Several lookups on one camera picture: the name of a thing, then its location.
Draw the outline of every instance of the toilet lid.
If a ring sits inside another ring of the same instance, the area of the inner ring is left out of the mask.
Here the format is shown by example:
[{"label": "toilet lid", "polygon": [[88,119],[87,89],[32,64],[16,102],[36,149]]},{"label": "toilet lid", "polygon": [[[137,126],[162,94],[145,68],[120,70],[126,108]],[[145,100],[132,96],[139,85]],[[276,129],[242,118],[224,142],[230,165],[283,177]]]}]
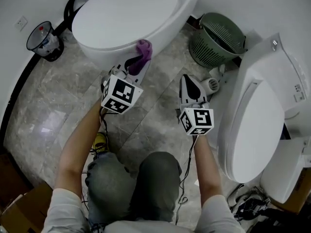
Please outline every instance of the toilet lid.
[{"label": "toilet lid", "polygon": [[89,0],[75,16],[72,33],[86,47],[119,48],[153,33],[177,5],[178,0]]},{"label": "toilet lid", "polygon": [[278,145],[284,111],[266,81],[253,81],[233,120],[226,153],[227,172],[239,183],[257,177]]}]

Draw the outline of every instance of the green laundry basket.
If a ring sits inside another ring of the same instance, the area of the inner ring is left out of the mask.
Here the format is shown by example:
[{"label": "green laundry basket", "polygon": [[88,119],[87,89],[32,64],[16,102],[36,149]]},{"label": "green laundry basket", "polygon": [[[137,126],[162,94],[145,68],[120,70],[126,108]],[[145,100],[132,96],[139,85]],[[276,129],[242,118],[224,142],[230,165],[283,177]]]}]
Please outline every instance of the green laundry basket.
[{"label": "green laundry basket", "polygon": [[190,39],[193,59],[203,67],[218,67],[245,53],[244,34],[230,19],[218,13],[207,13],[200,29]]}]

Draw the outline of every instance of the white cube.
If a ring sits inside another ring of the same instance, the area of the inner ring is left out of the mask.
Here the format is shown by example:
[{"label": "white cube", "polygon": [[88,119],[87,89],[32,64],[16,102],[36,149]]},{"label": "white cube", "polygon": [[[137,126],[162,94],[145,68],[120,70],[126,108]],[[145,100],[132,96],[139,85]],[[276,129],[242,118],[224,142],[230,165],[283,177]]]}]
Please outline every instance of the white cube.
[{"label": "white cube", "polygon": [[134,106],[142,92],[142,89],[128,81],[111,75],[109,80],[104,83],[102,107],[118,114],[124,114]]},{"label": "white cube", "polygon": [[204,135],[214,128],[214,111],[204,108],[185,108],[179,120],[187,135]]}]

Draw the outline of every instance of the purple towel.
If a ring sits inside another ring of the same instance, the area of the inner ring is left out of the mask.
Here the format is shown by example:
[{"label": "purple towel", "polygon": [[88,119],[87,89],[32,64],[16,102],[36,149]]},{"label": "purple towel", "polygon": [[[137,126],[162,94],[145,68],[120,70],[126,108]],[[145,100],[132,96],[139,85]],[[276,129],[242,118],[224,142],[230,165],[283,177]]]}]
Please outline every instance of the purple towel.
[{"label": "purple towel", "polygon": [[130,75],[136,76],[140,73],[142,68],[146,65],[146,63],[151,60],[152,55],[152,44],[147,40],[139,40],[136,45],[136,50],[138,54],[142,56],[137,62],[129,66],[128,72]]}]

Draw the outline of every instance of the shoe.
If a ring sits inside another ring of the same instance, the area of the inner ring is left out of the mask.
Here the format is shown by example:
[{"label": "shoe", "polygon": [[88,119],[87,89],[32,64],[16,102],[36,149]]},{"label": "shoe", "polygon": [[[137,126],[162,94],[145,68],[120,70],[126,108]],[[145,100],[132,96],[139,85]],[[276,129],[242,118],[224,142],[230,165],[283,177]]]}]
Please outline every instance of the shoe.
[{"label": "shoe", "polygon": [[98,132],[93,142],[92,151],[97,156],[101,153],[109,152],[108,139],[102,132]]}]

